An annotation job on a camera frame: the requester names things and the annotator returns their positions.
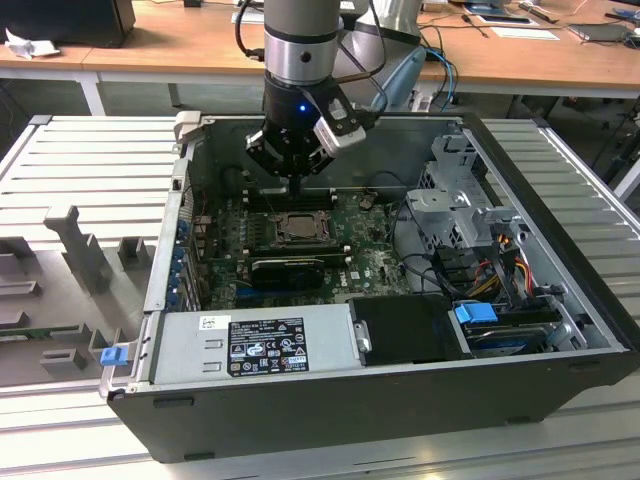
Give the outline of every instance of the motherboard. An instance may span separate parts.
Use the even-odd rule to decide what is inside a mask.
[[[203,307],[318,305],[411,292],[389,243],[388,203],[362,191],[315,203],[283,210],[275,197],[231,198],[208,212],[208,225],[196,225]]]

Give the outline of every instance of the blue cable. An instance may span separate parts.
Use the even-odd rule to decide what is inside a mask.
[[[442,106],[442,110],[445,110],[447,104],[453,98],[453,72],[451,70],[451,64],[449,63],[449,61],[446,58],[444,58],[442,55],[440,55],[435,50],[432,50],[430,48],[427,48],[426,50],[427,50],[427,52],[429,52],[431,55],[433,55],[434,57],[436,57],[438,60],[440,60],[442,62],[442,64],[447,69],[447,74],[449,75],[449,93],[447,94],[447,101]]]

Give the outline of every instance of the white table leg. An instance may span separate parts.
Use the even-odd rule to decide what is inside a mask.
[[[182,101],[180,100],[180,92],[178,91],[178,85],[175,83],[167,84],[169,87],[169,98],[171,98],[171,106],[180,108]]]
[[[623,202],[629,198],[629,195],[633,193],[633,191],[640,184],[640,159],[636,160],[636,163],[633,164],[631,170],[627,172],[620,183],[615,188],[613,193],[617,195],[617,197]]]
[[[100,96],[100,79],[96,72],[80,72],[76,75],[76,81],[82,87],[91,115],[106,115]]]

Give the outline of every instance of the wooden desk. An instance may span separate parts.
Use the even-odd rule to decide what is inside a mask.
[[[545,8],[571,13],[577,2],[552,0],[545,1]],[[620,4],[590,0],[575,16],[561,17],[558,25],[567,23],[604,23],[604,17],[614,6]],[[513,4],[509,6],[514,13],[524,14]],[[441,15],[459,12],[451,5]],[[530,16],[540,27],[553,29],[550,25],[534,16]],[[423,15],[420,23],[427,23],[433,15]],[[484,25],[480,19],[473,18],[474,24]],[[465,25],[459,15],[433,23],[436,26]],[[433,28],[423,30],[432,45],[438,45]],[[459,71],[459,90],[490,91],[492,93],[537,93],[554,94],[558,89],[575,90],[575,96],[609,96],[611,90],[618,96],[635,98],[640,93],[640,52],[624,45],[600,45],[581,43],[580,39],[569,31],[551,30],[559,41],[500,38],[490,28],[483,28],[489,35],[484,38],[474,28],[441,28],[443,44],[447,58]],[[441,81],[442,67],[429,65],[422,71],[424,81]]]
[[[545,8],[571,13],[579,0],[546,0]],[[604,13],[620,4],[589,0],[569,22],[603,23]],[[205,4],[188,8],[182,2],[155,4],[134,1],[136,25],[120,49],[64,49],[64,55],[31,62],[0,53],[0,76],[78,81],[94,115],[104,115],[101,82],[151,82],[173,84],[172,103],[179,103],[175,84],[262,85],[263,66],[246,59],[236,46],[231,23],[235,9]],[[517,13],[516,4],[509,7]],[[420,23],[460,12],[448,5],[442,13],[423,15]],[[533,17],[541,27],[553,28]],[[436,26],[466,26],[460,15],[437,19]],[[474,23],[482,25],[479,19]],[[640,52],[622,45],[581,44],[568,30],[553,30],[559,41],[500,38],[491,29],[484,38],[473,28],[441,28],[447,57],[459,71],[458,91],[635,98],[640,94]],[[437,45],[433,28],[424,33]],[[243,26],[248,46],[262,46],[263,28]],[[419,88],[433,92],[442,82],[439,64],[425,65]]]

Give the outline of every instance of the warning label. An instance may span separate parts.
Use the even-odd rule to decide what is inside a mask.
[[[232,377],[306,372],[308,348],[302,318],[229,323]]]

